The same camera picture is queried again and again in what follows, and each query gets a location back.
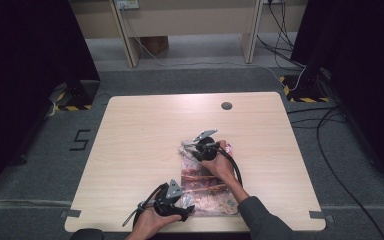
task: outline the person's right hand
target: person's right hand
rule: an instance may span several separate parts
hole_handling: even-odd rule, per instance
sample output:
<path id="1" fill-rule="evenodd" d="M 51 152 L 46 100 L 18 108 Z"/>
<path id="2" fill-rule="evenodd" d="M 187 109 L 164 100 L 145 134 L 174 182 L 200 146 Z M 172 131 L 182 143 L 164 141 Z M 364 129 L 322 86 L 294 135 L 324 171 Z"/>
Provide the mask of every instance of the person's right hand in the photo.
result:
<path id="1" fill-rule="evenodd" d="M 220 148 L 226 149 L 226 141 L 221 140 L 218 141 L 220 143 Z M 221 179 L 223 182 L 227 182 L 235 178 L 235 174 L 233 172 L 233 166 L 230 161 L 223 156 L 221 153 L 217 153 L 217 156 L 214 160 L 206 161 L 203 160 L 201 165 L 206 167 L 210 172 Z"/>

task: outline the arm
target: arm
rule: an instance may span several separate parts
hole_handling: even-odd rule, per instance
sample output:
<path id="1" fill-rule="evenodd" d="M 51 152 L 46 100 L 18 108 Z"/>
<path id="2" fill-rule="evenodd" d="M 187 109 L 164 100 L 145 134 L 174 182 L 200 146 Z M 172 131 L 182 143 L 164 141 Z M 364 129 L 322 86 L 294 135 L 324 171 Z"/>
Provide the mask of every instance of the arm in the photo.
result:
<path id="1" fill-rule="evenodd" d="M 149 239 L 161 228 L 170 223 L 180 221 L 180 219 L 182 219 L 180 215 L 162 217 L 155 212 L 154 207 L 151 205 L 139 216 L 138 221 L 133 227 L 132 233 L 126 238 L 126 240 Z"/>
<path id="2" fill-rule="evenodd" d="M 220 147 L 226 148 L 226 141 L 220 141 Z M 238 202 L 238 210 L 249 227 L 252 239 L 292 239 L 292 230 L 280 218 L 272 215 L 257 197 L 250 197 L 235 178 L 229 160 L 218 154 L 212 161 L 202 161 L 214 176 L 221 179 Z"/>

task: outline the black curtain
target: black curtain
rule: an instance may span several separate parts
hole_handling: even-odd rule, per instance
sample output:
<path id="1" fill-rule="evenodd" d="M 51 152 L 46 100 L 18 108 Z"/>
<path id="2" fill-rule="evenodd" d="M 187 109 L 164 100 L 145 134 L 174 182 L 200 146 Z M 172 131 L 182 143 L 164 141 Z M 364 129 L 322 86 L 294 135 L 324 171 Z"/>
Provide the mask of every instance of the black curtain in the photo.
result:
<path id="1" fill-rule="evenodd" d="M 384 171 L 384 1 L 309 0 L 291 59 L 331 71 L 348 122 Z"/>
<path id="2" fill-rule="evenodd" d="M 0 0 L 0 173 L 27 149 L 60 83 L 99 80 L 67 0 Z"/>

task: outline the dark sleeve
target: dark sleeve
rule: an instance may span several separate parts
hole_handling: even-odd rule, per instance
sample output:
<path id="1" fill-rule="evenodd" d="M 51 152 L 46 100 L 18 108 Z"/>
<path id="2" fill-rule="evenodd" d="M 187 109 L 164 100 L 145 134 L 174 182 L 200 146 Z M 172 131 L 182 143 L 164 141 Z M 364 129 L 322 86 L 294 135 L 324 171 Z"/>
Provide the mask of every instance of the dark sleeve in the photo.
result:
<path id="1" fill-rule="evenodd" d="M 272 215 L 257 197 L 249 197 L 238 206 L 253 240 L 289 240 L 292 230 L 280 218 Z"/>

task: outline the person's left hand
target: person's left hand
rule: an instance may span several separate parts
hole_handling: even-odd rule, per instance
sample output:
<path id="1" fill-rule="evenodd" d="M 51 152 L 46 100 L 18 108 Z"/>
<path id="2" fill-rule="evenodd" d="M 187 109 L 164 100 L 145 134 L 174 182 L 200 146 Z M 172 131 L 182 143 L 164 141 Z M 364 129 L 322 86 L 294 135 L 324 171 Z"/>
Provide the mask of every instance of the person's left hand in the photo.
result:
<path id="1" fill-rule="evenodd" d="M 161 228 L 170 223 L 180 221 L 182 217 L 180 215 L 171 215 L 162 217 L 155 212 L 152 204 L 149 204 L 147 208 L 139 216 L 138 221 L 133 227 L 132 233 L 126 238 L 129 240 L 145 240 L 154 236 Z"/>

